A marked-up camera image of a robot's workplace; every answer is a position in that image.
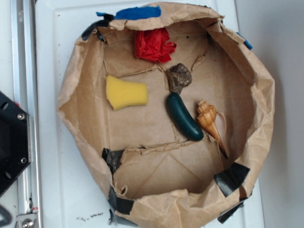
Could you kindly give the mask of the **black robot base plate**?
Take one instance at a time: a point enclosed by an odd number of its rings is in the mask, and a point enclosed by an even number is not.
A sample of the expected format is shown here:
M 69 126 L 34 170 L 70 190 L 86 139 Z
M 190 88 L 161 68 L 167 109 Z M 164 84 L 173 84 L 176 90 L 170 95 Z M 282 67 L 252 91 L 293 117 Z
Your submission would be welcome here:
M 28 115 L 0 91 L 0 198 L 29 165 Z

